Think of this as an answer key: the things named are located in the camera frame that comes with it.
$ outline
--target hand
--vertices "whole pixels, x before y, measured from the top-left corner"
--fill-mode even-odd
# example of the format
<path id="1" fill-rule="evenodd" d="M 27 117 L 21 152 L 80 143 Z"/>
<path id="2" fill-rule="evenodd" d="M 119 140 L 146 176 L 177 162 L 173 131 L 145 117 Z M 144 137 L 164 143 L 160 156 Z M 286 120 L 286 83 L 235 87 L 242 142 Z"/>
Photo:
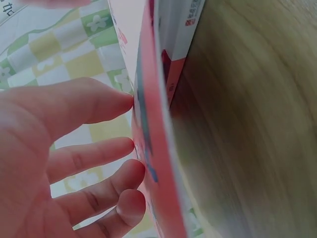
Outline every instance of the hand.
<path id="1" fill-rule="evenodd" d="M 132 104 L 132 96 L 88 78 L 0 93 L 2 238 L 120 238 L 141 221 L 145 199 L 136 188 L 145 168 L 137 160 L 81 191 L 54 199 L 50 193 L 54 182 L 131 153 L 128 138 L 49 148 L 81 124 L 111 120 Z M 115 205 L 91 225 L 72 229 Z"/>

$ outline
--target green checkered pattern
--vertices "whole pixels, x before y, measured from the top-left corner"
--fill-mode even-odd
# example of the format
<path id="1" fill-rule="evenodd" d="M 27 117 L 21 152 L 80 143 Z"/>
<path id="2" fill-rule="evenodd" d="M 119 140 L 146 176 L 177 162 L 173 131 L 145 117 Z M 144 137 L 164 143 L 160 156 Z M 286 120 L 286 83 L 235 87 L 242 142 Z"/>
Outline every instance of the green checkered pattern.
<path id="1" fill-rule="evenodd" d="M 104 0 L 70 10 L 47 29 L 19 36 L 0 56 L 0 89 L 48 85 L 78 77 L 96 77 L 132 93 Z"/>

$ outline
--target knuckle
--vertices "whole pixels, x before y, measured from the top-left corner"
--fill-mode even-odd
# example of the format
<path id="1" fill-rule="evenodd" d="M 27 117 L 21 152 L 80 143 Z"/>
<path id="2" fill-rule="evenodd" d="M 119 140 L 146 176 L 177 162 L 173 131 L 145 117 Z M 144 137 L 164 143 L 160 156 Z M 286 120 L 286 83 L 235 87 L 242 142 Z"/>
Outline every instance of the knuckle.
<path id="1" fill-rule="evenodd" d="M 92 192 L 86 191 L 85 189 L 82 190 L 82 192 L 86 196 L 86 199 L 91 208 L 93 209 L 94 213 L 100 212 L 100 203 L 98 201 L 98 198 Z"/>
<path id="2" fill-rule="evenodd" d="M 105 238 L 111 238 L 109 229 L 104 223 L 102 223 L 102 221 L 98 220 L 96 221 L 96 224 Z"/>

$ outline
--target book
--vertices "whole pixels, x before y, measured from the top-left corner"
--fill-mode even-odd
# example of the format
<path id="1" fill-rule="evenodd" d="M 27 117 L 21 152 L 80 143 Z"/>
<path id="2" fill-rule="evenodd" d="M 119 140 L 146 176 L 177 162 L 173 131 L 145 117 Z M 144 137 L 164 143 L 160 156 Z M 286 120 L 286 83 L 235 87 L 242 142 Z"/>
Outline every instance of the book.
<path id="1" fill-rule="evenodd" d="M 132 85 L 135 81 L 142 14 L 147 0 L 108 0 Z M 159 49 L 171 104 L 205 0 L 156 0 Z"/>
<path id="2" fill-rule="evenodd" d="M 136 157 L 146 166 L 142 190 L 147 206 L 152 213 L 160 238 L 202 238 L 204 237 L 203 231 L 195 216 L 179 171 L 166 90 L 166 79 L 169 79 L 172 74 L 179 77 L 183 62 L 180 64 L 181 66 L 177 67 L 179 72 L 172 73 L 173 70 L 177 71 L 172 69 L 175 64 L 170 60 L 170 66 L 166 69 L 164 52 L 170 59 L 180 56 L 181 60 L 184 60 L 182 54 L 177 52 L 184 52 L 184 47 L 180 47 L 182 48 L 180 49 L 176 46 L 180 41 L 178 38 L 184 33 L 175 32 L 176 38 L 173 39 L 175 45 L 171 48 L 163 48 L 162 46 L 167 46 L 167 44 L 161 44 L 161 41 L 169 35 L 168 31 L 172 31 L 173 27 L 175 29 L 181 21 L 171 28 L 162 28 L 160 23 L 164 24 L 164 21 L 162 21 L 160 3 L 166 4 L 166 2 L 159 0 L 134 1 L 135 4 L 140 4 L 135 11 L 140 13 L 140 9 L 142 9 L 142 17 L 138 16 L 134 21 L 136 24 L 134 30 L 140 33 L 134 32 L 136 35 L 131 38 L 133 40 L 130 42 L 132 32 L 123 32 L 123 29 L 128 26 L 122 25 L 124 22 L 126 23 L 123 18 L 120 20 L 124 11 L 117 13 L 119 7 L 123 7 L 124 2 L 126 0 L 110 0 L 109 7 L 134 87 L 132 136 L 136 147 Z M 188 18 L 183 11 L 180 11 L 180 14 L 183 19 Z M 137 43 L 137 50 L 132 49 Z"/>

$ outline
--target wood grain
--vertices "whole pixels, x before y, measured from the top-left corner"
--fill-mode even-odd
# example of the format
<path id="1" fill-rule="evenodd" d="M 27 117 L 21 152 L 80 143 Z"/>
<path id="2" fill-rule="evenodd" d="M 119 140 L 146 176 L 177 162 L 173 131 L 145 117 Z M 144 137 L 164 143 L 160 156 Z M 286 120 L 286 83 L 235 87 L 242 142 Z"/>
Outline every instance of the wood grain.
<path id="1" fill-rule="evenodd" d="M 202 215 L 222 238 L 315 238 L 317 0 L 206 1 L 171 106 Z"/>

